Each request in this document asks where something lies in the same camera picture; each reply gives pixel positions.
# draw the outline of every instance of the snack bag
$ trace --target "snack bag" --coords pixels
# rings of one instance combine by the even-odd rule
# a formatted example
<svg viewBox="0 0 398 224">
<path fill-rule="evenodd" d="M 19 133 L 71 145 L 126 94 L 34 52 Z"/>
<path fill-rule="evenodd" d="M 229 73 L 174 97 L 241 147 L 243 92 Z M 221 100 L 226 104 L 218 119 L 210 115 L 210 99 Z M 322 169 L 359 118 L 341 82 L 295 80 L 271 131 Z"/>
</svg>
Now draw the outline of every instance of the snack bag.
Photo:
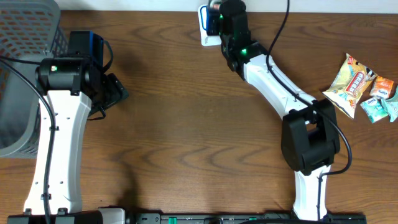
<svg viewBox="0 0 398 224">
<path fill-rule="evenodd" d="M 372 124 L 388 116 L 387 112 L 383 109 L 376 97 L 370 98 L 361 103 L 361 107 L 365 110 Z"/>
<path fill-rule="evenodd" d="M 378 76 L 373 84 L 371 90 L 371 96 L 375 96 L 378 99 L 388 99 L 392 90 L 394 81 Z"/>
<path fill-rule="evenodd" d="M 396 94 L 389 100 L 381 99 L 381 105 L 390 115 L 390 122 L 394 122 L 398 118 L 398 88 Z"/>
<path fill-rule="evenodd" d="M 357 102 L 376 77 L 377 74 L 370 68 L 347 54 L 347 59 L 341 66 L 335 81 L 323 94 L 337 108 L 354 119 Z"/>
</svg>

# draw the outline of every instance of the wooden table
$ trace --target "wooden table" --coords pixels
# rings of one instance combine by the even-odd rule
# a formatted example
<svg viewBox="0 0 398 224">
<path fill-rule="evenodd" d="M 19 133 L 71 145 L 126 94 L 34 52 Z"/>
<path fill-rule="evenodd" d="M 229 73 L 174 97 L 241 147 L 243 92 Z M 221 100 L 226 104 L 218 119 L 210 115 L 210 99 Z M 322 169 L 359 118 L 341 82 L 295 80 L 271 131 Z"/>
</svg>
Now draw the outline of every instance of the wooden table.
<svg viewBox="0 0 398 224">
<path fill-rule="evenodd" d="M 271 43 L 283 14 L 250 13 L 252 36 Z M 85 210 L 100 206 L 165 213 L 290 210 L 294 174 L 280 151 L 281 121 L 229 70 L 219 47 L 200 45 L 193 12 L 62 12 L 61 27 L 93 30 L 113 48 L 114 72 L 130 97 L 86 126 L 81 164 Z M 273 56 L 307 93 L 334 80 L 345 53 L 398 82 L 398 16 L 291 14 Z M 363 100 L 369 98 L 369 91 Z M 330 177 L 332 212 L 363 212 L 369 223 L 398 219 L 396 124 L 371 124 L 358 107 L 337 112 L 354 161 Z M 333 170 L 347 160 L 345 148 Z M 22 212 L 35 160 L 1 159 L 0 223 Z"/>
</svg>

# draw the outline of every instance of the black mount bracket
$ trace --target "black mount bracket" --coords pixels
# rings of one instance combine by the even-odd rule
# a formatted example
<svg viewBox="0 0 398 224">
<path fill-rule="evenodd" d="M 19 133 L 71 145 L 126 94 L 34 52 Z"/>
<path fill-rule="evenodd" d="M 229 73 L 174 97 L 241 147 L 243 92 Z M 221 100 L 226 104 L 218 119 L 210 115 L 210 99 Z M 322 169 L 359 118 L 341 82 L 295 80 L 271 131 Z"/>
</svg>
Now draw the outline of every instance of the black mount bracket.
<svg viewBox="0 0 398 224">
<path fill-rule="evenodd" d="M 111 60 L 103 66 L 103 48 L 107 45 Z M 70 33 L 68 52 L 59 58 L 45 58 L 36 70 L 41 94 L 49 90 L 70 90 L 72 95 L 86 94 L 92 114 L 112 107 L 129 96 L 115 74 L 105 75 L 113 61 L 109 44 L 92 31 Z"/>
<path fill-rule="evenodd" d="M 211 7 L 211 2 L 209 0 L 207 6 L 206 32 L 208 35 L 220 36 L 221 51 L 228 67 L 244 80 L 243 65 L 250 58 L 266 55 L 267 50 L 251 39 L 246 5 L 242 0 L 223 1 L 216 9 Z"/>
<path fill-rule="evenodd" d="M 335 108 L 329 100 L 315 101 L 313 106 L 327 114 L 334 123 L 337 122 Z M 316 124 L 316 128 L 307 131 L 306 121 Z M 338 133 L 314 112 L 313 107 L 291 111 L 283 117 L 282 153 L 294 171 L 310 175 L 321 166 L 331 165 L 339 151 Z"/>
</svg>

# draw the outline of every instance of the gray plastic basket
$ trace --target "gray plastic basket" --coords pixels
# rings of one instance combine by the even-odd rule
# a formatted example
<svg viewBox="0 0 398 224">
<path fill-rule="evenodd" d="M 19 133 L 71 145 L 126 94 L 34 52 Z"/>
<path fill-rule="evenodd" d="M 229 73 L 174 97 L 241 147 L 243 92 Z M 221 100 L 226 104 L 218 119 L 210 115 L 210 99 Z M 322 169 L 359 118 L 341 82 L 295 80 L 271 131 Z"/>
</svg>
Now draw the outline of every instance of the gray plastic basket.
<svg viewBox="0 0 398 224">
<path fill-rule="evenodd" d="M 67 51 L 54 0 L 0 0 L 0 55 L 41 62 Z M 11 63 L 32 83 L 37 65 Z M 0 63 L 0 157 L 36 158 L 40 132 L 34 92 Z"/>
</svg>

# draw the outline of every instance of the black clamp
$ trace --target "black clamp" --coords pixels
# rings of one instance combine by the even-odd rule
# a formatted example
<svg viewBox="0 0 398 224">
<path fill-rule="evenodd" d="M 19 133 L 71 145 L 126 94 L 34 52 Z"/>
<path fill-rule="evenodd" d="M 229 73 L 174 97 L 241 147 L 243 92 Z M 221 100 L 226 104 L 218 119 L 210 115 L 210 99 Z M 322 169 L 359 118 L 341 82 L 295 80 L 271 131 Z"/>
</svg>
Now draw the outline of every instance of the black clamp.
<svg viewBox="0 0 398 224">
<path fill-rule="evenodd" d="M 214 7 L 210 0 L 207 6 L 206 31 L 208 35 L 219 35 L 221 51 L 228 67 L 244 79 L 243 66 L 250 58 L 267 54 L 267 50 L 251 39 L 246 5 L 242 0 L 227 0 Z"/>
</svg>

